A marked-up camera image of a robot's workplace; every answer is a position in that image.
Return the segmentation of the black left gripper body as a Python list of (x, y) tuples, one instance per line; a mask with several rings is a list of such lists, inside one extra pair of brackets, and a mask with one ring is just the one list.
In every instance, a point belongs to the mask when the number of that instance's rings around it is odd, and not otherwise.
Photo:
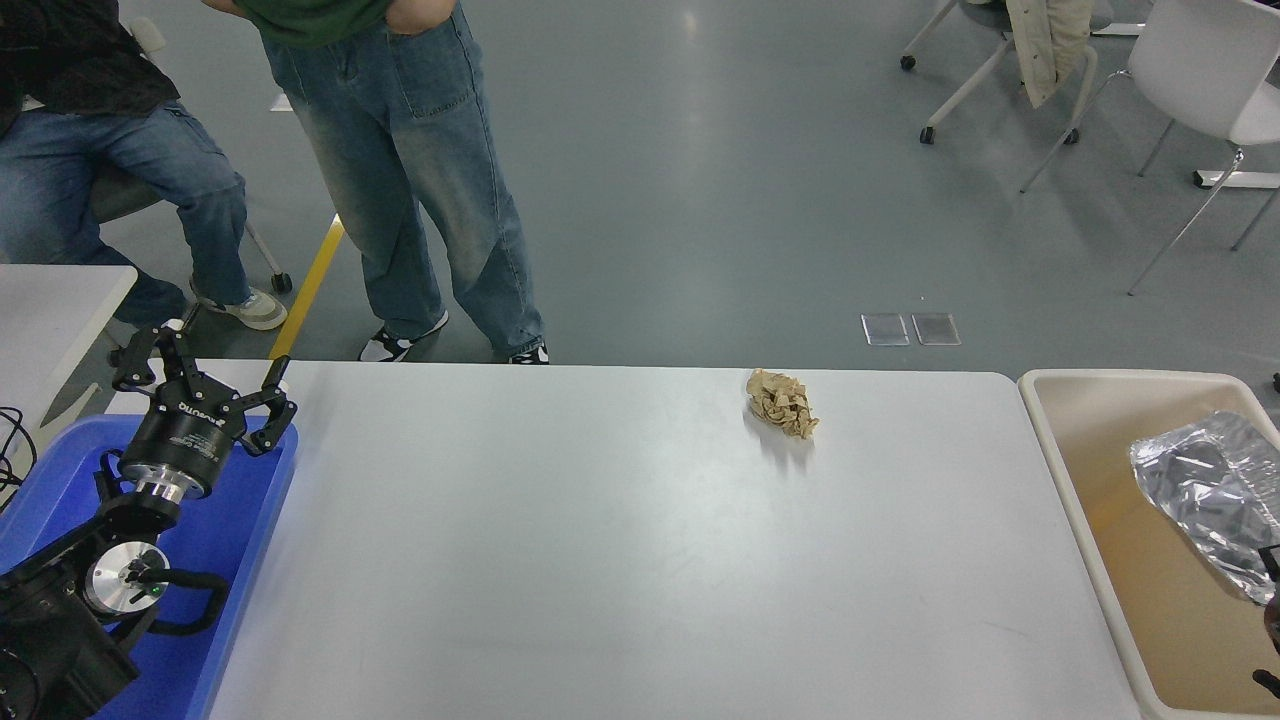
[(244, 411), (229, 402), (198, 404), (155, 395), (118, 462), (119, 473), (134, 483), (155, 471), (175, 471), (193, 483), (215, 483), (244, 428)]

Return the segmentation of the standing person's left hand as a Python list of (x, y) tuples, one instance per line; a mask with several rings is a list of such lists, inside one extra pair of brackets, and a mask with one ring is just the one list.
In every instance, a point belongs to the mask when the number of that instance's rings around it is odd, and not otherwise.
[(385, 10), (385, 23), (394, 35), (415, 36), (445, 23), (457, 8), (456, 0), (396, 0)]

